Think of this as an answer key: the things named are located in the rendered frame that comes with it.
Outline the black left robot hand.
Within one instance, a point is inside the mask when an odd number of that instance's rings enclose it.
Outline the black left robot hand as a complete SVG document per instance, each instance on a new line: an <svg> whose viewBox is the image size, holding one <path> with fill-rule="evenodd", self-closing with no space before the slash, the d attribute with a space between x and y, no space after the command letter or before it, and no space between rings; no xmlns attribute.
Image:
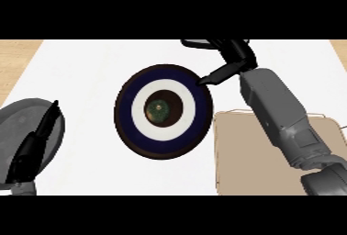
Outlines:
<svg viewBox="0 0 347 235"><path fill-rule="evenodd" d="M15 153L9 166L7 184L31 182L35 179L41 168L46 143L59 115L58 101L55 101L46 110L37 129L27 134Z"/></svg>

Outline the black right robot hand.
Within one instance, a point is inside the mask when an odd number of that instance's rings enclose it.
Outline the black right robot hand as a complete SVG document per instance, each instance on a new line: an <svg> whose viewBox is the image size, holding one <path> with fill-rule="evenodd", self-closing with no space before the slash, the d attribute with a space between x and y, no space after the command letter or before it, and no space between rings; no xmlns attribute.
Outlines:
<svg viewBox="0 0 347 235"><path fill-rule="evenodd" d="M226 65L199 79L198 85L217 85L233 75L248 72L257 67L248 39L182 39L180 42L189 48L217 50L226 62Z"/></svg>

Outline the green round squash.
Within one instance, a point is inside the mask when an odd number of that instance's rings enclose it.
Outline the green round squash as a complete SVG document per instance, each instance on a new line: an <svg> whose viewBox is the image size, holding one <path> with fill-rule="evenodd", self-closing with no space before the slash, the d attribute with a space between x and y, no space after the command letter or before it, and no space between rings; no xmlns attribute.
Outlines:
<svg viewBox="0 0 347 235"><path fill-rule="evenodd" d="M154 100L146 106L146 117L154 123L162 123L170 116L170 106L162 99Z"/></svg>

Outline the blue and white round plate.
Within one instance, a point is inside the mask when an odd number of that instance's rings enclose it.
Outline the blue and white round plate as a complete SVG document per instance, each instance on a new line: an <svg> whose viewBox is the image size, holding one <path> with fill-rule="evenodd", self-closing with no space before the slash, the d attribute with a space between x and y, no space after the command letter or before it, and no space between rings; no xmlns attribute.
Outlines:
<svg viewBox="0 0 347 235"><path fill-rule="evenodd" d="M114 123L130 150L149 159L186 154L202 141L213 118L213 100L199 76L173 64L140 70L124 83L114 107ZM170 116L162 123L146 117L146 106L162 99Z"/></svg>

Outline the beige rectangular tray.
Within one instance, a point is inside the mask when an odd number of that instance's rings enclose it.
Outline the beige rectangular tray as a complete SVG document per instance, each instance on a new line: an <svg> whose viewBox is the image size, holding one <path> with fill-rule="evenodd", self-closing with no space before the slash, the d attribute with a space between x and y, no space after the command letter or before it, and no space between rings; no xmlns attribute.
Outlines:
<svg viewBox="0 0 347 235"><path fill-rule="evenodd" d="M304 196L301 176L317 173L289 167L251 110L214 116L216 188L221 196Z"/></svg>

